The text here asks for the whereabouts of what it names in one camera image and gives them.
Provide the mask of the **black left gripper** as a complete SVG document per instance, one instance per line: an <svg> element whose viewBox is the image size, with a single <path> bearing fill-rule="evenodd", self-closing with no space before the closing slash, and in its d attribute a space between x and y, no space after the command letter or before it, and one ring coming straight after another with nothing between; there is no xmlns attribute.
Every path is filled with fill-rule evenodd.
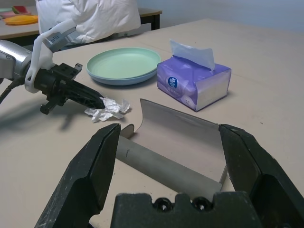
<svg viewBox="0 0 304 228"><path fill-rule="evenodd" d="M43 114L49 114L57 105L63 106L67 99L91 109L104 109L105 105L98 91L77 81L82 65L71 67L65 63L54 65L49 70L40 69L34 80L34 88L47 96L47 103L40 107Z"/></svg>

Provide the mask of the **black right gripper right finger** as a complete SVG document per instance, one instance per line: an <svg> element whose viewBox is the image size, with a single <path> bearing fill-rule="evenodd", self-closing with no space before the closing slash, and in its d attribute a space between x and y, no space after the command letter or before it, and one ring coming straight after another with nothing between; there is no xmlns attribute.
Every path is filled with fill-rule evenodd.
<svg viewBox="0 0 304 228"><path fill-rule="evenodd" d="M265 228L302 228L304 198L280 164L253 135L228 125L219 126L230 180L244 191Z"/></svg>

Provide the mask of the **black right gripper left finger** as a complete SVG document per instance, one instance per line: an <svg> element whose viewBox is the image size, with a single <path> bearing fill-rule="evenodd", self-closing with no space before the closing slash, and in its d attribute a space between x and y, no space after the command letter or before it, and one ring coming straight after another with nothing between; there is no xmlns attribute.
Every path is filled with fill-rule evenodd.
<svg viewBox="0 0 304 228"><path fill-rule="evenodd" d="M120 124L99 129L68 164L37 228L88 228L105 205L114 172Z"/></svg>

